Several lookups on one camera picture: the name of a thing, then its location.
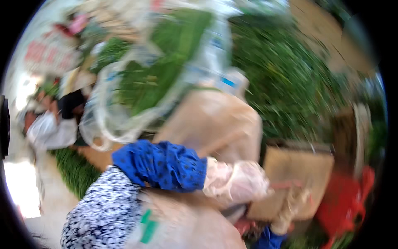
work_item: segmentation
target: plastic bag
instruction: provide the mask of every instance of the plastic bag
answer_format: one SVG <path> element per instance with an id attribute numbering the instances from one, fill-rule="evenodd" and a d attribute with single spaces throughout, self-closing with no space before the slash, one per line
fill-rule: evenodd
<path id="1" fill-rule="evenodd" d="M 110 64 L 102 69 L 96 85 L 101 96 L 96 111 L 96 119 L 105 137 L 119 143 L 134 142 L 150 123 L 175 106 L 176 101 L 189 85 L 195 84 L 200 78 L 205 78 L 210 74 L 216 75 L 222 71 L 225 66 L 220 64 L 227 62 L 226 59 L 221 59 L 227 54 L 225 49 L 221 47 L 222 43 L 217 43 L 219 47 L 217 48 L 216 58 L 220 58 L 220 63 L 211 65 L 212 58 L 209 57 L 209 54 L 214 54 L 212 43 L 214 37 L 223 40 L 224 38 L 220 34 L 221 30 L 229 32 L 227 28 L 222 27 L 223 24 L 225 23 L 217 22 L 213 26 L 214 28 L 217 27 L 218 33 L 214 33 L 212 28 L 205 31 L 201 38 L 201 45 L 193 60 L 185 65 L 185 69 L 157 106 L 146 109 L 136 116 L 131 117 L 125 106 L 115 103 L 115 93 L 121 80 L 118 73 L 124 69 L 129 61 L 135 59 L 145 65 L 150 59 L 153 60 L 160 56 L 159 52 L 150 45 L 145 47 L 137 45 L 120 62 Z"/>
<path id="2" fill-rule="evenodd" d="M 217 90 L 216 80 L 200 82 L 202 89 L 191 91 L 176 108 L 153 139 L 154 143 L 170 141 L 194 149 L 199 157 L 215 157 L 234 163 L 239 160 L 258 162 L 262 122 L 258 113 L 243 98 L 246 78 L 222 82 L 235 87 L 237 96 Z"/>
<path id="3" fill-rule="evenodd" d="M 235 2 L 245 14 L 260 14 L 263 16 L 290 15 L 289 2 L 287 0 L 235 0 Z"/>
<path id="4" fill-rule="evenodd" d="M 112 148 L 113 143 L 103 135 L 95 118 L 99 90 L 98 87 L 94 87 L 87 100 L 84 106 L 83 116 L 79 123 L 79 130 L 83 140 L 92 148 L 98 151 L 108 151 Z"/>
<path id="5" fill-rule="evenodd" d="M 149 220 L 159 225 L 148 243 L 140 242 L 142 231 L 137 228 L 124 248 L 246 248 L 236 228 L 203 196 L 156 189 L 143 192 L 144 196 L 139 195 L 143 214 L 151 210 Z"/>
<path id="6" fill-rule="evenodd" d="M 60 119 L 59 125 L 52 112 L 38 117 L 26 132 L 26 137 L 36 149 L 60 149 L 76 141 L 77 124 L 74 119 Z"/>
<path id="7" fill-rule="evenodd" d="M 265 171 L 257 162 L 227 164 L 211 157 L 207 159 L 203 192 L 228 205 L 259 201 L 273 194 Z"/>

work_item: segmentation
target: blue label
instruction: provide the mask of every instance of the blue label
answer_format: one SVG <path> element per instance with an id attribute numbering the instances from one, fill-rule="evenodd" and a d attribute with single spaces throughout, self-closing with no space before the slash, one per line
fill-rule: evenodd
<path id="1" fill-rule="evenodd" d="M 106 79 L 107 81 L 113 80 L 116 77 L 116 72 L 111 72 L 108 75 L 108 78 Z"/>
<path id="2" fill-rule="evenodd" d="M 235 88 L 235 86 L 236 86 L 235 83 L 233 83 L 233 82 L 230 81 L 230 80 L 227 80 L 226 78 L 222 78 L 222 82 L 224 82 L 225 84 L 227 84 L 227 85 L 229 85 L 229 86 L 232 86 L 233 88 Z"/>

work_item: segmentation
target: grass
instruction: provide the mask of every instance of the grass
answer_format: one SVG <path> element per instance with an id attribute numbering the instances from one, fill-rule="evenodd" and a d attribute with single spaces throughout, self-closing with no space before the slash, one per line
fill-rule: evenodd
<path id="1" fill-rule="evenodd" d="M 293 24 L 249 15 L 229 21 L 232 66 L 246 73 L 246 99 L 263 120 L 264 136 L 321 141 L 321 119 L 345 105 L 345 76 L 331 73 Z"/>
<path id="2" fill-rule="evenodd" d="M 63 148 L 49 151 L 55 156 L 57 169 L 68 189 L 80 200 L 101 172 L 76 150 Z"/>

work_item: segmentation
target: cardboard box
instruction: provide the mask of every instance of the cardboard box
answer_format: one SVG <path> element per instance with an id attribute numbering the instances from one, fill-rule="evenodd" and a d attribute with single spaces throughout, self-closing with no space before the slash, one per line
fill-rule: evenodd
<path id="1" fill-rule="evenodd" d="M 264 159 L 266 176 L 271 183 L 299 180 L 312 189 L 311 199 L 294 220 L 314 217 L 320 205 L 333 169 L 334 158 L 328 145 L 294 141 L 267 143 Z M 253 202 L 247 218 L 261 221 L 272 220 L 280 211 L 288 189 L 277 189 L 275 194 L 260 202 Z"/>

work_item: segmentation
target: white shirt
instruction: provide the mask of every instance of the white shirt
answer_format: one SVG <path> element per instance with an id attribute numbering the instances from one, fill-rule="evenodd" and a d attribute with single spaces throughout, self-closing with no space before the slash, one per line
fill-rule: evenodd
<path id="1" fill-rule="evenodd" d="M 73 119 L 62 119 L 59 125 L 52 112 L 39 116 L 29 127 L 26 136 L 36 149 L 66 148 L 76 142 L 77 123 Z"/>

